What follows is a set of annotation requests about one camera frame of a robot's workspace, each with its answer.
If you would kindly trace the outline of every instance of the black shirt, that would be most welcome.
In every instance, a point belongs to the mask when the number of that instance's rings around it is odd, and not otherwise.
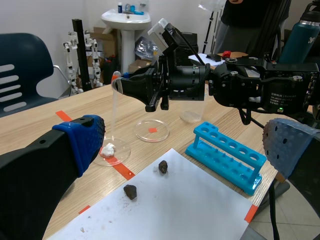
[[[258,28],[261,27],[266,15],[270,0],[243,0],[241,3],[234,4],[226,1],[221,21],[231,27]],[[284,21],[289,16],[291,0],[288,0],[287,7],[281,18]]]

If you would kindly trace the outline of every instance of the blue test tube rack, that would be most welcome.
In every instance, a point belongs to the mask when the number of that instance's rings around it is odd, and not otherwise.
[[[267,160],[266,156],[227,137],[218,130],[218,127],[209,122],[204,122],[197,126],[193,131],[195,133],[194,143],[188,146],[185,153],[252,196],[262,181],[259,171]],[[211,144],[241,160],[253,169],[233,157],[229,157]]]

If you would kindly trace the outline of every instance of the person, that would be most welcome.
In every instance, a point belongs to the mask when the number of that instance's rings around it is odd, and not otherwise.
[[[291,0],[280,20],[283,30]],[[224,51],[249,54],[255,47],[270,0],[227,0],[216,34],[214,53]]]

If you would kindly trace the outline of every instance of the faucet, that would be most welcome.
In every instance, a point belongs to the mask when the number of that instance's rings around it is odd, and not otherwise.
[[[127,3],[124,7],[124,14],[134,14],[133,11],[131,11],[131,5],[129,3]]]

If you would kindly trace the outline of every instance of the gray gripper pad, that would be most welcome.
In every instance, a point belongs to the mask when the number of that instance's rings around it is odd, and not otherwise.
[[[294,120],[275,118],[263,129],[263,148],[269,162],[284,178],[293,172],[318,129]]]

